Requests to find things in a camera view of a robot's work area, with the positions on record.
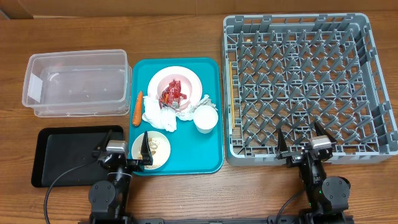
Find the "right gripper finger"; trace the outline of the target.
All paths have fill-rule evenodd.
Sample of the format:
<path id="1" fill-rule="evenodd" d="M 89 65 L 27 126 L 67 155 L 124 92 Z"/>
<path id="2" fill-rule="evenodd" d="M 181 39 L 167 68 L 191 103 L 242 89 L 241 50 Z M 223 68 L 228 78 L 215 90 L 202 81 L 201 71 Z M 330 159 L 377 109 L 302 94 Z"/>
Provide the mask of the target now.
<path id="1" fill-rule="evenodd" d="M 277 133 L 278 133 L 277 150 L 279 152 L 288 152 L 288 147 L 287 147 L 282 130 L 279 128 L 277 130 Z"/>
<path id="2" fill-rule="evenodd" d="M 314 122 L 314 128 L 317 136 L 327 136 L 332 144 L 337 143 L 337 140 L 318 121 Z"/>

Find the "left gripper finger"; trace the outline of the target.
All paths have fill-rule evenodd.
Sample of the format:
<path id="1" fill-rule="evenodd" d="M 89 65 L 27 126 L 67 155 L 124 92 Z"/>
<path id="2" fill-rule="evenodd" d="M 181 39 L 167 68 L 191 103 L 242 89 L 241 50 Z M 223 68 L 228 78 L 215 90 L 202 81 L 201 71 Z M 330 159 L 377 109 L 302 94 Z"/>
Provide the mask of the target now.
<path id="1" fill-rule="evenodd" d="M 143 140 L 141 144 L 141 156 L 142 156 L 142 164 L 144 166 L 151 166 L 153 164 L 153 158 L 152 158 L 152 153 L 150 151 L 147 131 L 143 135 Z"/>
<path id="2" fill-rule="evenodd" d="M 111 137 L 112 134 L 112 130 L 110 129 L 107 134 L 105 135 L 105 137 L 103 138 L 103 140 L 97 145 L 97 150 L 98 151 L 105 151 L 106 150 L 106 146 L 108 145 L 109 139 Z"/>

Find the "white napkin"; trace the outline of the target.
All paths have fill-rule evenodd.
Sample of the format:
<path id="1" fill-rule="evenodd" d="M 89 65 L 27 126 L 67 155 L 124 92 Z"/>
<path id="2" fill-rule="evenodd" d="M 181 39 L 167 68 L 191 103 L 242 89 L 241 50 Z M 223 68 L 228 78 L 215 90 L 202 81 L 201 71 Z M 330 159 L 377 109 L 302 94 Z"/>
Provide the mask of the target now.
<path id="1" fill-rule="evenodd" d="M 149 96 L 144 97 L 142 120 L 148 122 L 155 129 L 164 129 L 168 132 L 177 130 L 175 110 L 169 107 L 161 108 L 158 100 Z"/>

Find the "orange carrot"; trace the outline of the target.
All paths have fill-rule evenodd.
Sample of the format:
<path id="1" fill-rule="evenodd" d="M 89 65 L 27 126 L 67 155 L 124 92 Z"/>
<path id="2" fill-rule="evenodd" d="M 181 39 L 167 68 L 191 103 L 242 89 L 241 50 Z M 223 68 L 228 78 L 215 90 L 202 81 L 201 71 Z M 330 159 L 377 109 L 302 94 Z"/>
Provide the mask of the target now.
<path id="1" fill-rule="evenodd" d="M 132 116 L 132 125 L 137 127 L 142 121 L 143 92 L 140 91 L 137 96 L 134 112 Z"/>

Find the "red snack wrapper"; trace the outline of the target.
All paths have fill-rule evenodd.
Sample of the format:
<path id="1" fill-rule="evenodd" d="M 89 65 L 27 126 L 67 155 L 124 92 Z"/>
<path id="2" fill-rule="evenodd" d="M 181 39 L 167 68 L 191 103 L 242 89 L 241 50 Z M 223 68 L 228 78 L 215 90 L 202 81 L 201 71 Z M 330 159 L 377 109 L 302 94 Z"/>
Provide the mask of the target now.
<path id="1" fill-rule="evenodd" d="M 182 100 L 186 100 L 186 94 L 181 92 L 181 83 L 179 80 L 172 80 L 168 87 L 159 96 L 159 106 L 171 107 L 173 109 L 179 109 Z"/>

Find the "foil paper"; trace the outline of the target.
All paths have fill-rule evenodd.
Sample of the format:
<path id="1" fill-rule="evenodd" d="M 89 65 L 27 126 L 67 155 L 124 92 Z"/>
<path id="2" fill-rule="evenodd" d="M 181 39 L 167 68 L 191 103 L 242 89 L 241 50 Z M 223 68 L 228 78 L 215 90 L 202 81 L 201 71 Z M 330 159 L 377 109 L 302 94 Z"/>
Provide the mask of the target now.
<path id="1" fill-rule="evenodd" d="M 182 121 L 191 121 L 193 120 L 193 114 L 195 110 L 199 106 L 211 106 L 216 109 L 216 105 L 212 103 L 211 98 L 208 95 L 204 95 L 204 97 L 196 104 L 190 104 L 187 108 L 182 111 L 176 112 L 176 117 Z"/>

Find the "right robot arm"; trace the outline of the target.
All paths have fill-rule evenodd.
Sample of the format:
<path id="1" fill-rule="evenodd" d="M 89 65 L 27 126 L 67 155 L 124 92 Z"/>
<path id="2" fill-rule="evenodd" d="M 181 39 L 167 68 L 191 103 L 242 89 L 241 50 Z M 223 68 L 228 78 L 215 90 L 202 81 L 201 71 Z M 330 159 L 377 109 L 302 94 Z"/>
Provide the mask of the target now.
<path id="1" fill-rule="evenodd" d="M 309 145 L 295 152 L 288 150 L 282 130 L 277 130 L 276 158 L 286 160 L 288 168 L 298 167 L 303 190 L 284 203 L 275 222 L 282 222 L 286 206 L 306 193 L 310 207 L 299 211 L 296 217 L 285 217 L 287 223 L 353 223 L 352 217 L 344 215 L 349 208 L 349 180 L 340 176 L 329 177 L 323 167 L 323 163 L 333 157 L 337 140 L 318 122 L 314 123 L 314 128 L 317 135 L 309 140 Z"/>

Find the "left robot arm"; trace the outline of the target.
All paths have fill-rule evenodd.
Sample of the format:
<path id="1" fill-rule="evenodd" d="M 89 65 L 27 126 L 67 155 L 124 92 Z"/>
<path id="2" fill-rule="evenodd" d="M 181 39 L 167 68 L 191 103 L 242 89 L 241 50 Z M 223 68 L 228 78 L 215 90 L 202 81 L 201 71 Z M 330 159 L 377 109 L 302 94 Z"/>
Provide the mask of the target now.
<path id="1" fill-rule="evenodd" d="M 128 158 L 127 142 L 112 140 L 111 134 L 109 131 L 92 152 L 108 175 L 106 180 L 93 184 L 89 191 L 90 223 L 137 223 L 126 207 L 133 173 L 142 172 L 145 166 L 153 164 L 148 132 L 143 136 L 140 159 Z"/>

